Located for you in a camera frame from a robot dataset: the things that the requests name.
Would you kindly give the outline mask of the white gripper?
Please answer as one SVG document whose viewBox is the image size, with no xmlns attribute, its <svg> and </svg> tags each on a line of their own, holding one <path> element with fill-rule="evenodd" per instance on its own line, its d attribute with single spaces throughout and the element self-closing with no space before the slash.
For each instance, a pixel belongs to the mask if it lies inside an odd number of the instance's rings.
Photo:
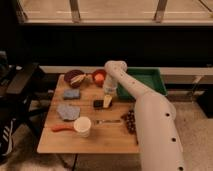
<svg viewBox="0 0 213 171">
<path fill-rule="evenodd" d="M 110 95 L 105 95 L 104 96 L 104 102 L 103 102 L 103 108 L 109 108 L 110 104 L 112 102 L 112 96 L 113 94 L 116 93 L 117 90 L 117 81 L 113 78 L 107 77 L 104 81 L 103 84 L 103 90 L 105 94 L 110 94 Z"/>
</svg>

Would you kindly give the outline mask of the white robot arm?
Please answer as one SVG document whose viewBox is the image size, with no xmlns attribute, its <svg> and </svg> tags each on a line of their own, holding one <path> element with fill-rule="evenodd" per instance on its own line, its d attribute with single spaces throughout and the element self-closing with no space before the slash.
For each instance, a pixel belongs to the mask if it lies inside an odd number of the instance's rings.
<svg viewBox="0 0 213 171">
<path fill-rule="evenodd" d="M 176 109 L 163 95 L 128 75 L 125 61 L 107 61 L 104 91 L 120 83 L 135 98 L 134 114 L 142 171 L 186 171 L 174 123 Z"/>
</svg>

